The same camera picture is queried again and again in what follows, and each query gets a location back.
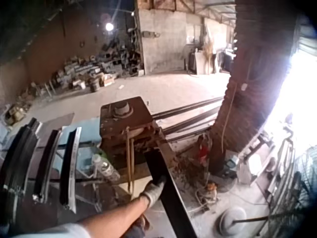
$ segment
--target work glove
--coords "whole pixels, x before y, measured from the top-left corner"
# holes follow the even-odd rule
[[[162,176],[157,184],[154,184],[151,180],[148,182],[148,184],[145,186],[144,191],[141,192],[140,196],[146,196],[148,198],[149,205],[148,208],[152,207],[156,201],[159,199],[160,194],[163,191],[164,185],[166,183],[166,178]]]

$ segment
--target brick wall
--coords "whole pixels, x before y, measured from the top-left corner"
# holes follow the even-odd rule
[[[212,173],[221,170],[227,149],[241,153],[259,133],[275,105],[293,50],[296,13],[286,2],[236,0],[236,12],[237,55],[211,128]]]

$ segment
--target ceiling light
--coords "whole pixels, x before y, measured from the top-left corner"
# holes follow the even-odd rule
[[[112,31],[113,28],[114,28],[114,26],[113,26],[111,23],[107,23],[107,24],[106,24],[106,30],[107,30],[107,31]]]

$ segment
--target round metal base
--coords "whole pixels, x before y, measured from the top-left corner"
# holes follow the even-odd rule
[[[245,210],[241,207],[232,207],[227,209],[221,216],[219,222],[219,231],[225,237],[237,235],[242,231],[245,223],[233,223],[235,220],[244,220],[247,218]]]
[[[119,118],[119,119],[124,119],[124,118],[128,118],[129,116],[131,116],[133,113],[133,108],[130,107],[130,110],[127,112],[127,113],[124,113],[124,114],[116,114],[116,113],[113,113],[113,117],[114,118]]]

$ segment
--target red object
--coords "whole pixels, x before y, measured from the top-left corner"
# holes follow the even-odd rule
[[[203,163],[206,161],[206,157],[208,154],[208,147],[205,145],[200,145],[199,146],[199,153],[198,153],[198,159],[199,159],[199,163]]]

